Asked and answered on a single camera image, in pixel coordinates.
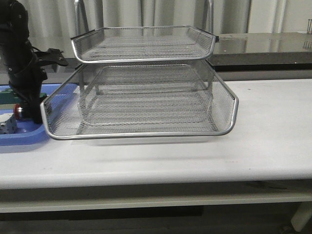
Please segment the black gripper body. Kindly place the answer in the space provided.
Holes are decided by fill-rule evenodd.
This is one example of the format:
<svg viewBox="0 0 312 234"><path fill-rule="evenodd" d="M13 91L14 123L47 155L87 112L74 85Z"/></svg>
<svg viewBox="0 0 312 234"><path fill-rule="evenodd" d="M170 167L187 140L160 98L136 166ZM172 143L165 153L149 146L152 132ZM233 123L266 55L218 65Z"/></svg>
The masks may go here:
<svg viewBox="0 0 312 234"><path fill-rule="evenodd" d="M36 47L23 52L8 54L9 85L22 98L38 98L43 81L47 80L44 67L55 65L66 67L68 61L62 51L49 48L41 51Z"/></svg>

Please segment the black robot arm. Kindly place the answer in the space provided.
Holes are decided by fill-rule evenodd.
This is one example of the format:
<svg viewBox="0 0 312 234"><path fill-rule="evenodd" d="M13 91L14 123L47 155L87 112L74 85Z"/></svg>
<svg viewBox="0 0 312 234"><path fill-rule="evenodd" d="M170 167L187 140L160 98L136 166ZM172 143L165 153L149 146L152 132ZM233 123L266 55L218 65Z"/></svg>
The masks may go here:
<svg viewBox="0 0 312 234"><path fill-rule="evenodd" d="M61 50L40 51L29 40L28 12L17 0L0 2L0 56L11 89L21 99L21 108L34 123L41 123L41 86L47 80L44 66L67 66Z"/></svg>

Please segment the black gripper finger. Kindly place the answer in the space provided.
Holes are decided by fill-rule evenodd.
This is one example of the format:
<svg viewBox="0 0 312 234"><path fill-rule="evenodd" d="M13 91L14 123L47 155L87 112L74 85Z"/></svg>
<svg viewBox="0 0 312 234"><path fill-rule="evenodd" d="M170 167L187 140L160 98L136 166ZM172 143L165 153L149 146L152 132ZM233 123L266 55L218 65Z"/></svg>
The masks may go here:
<svg viewBox="0 0 312 234"><path fill-rule="evenodd" d="M40 94L39 100L35 103L21 101L19 103L20 119L31 119L35 124L42 124L40 104L43 101L43 94Z"/></svg>

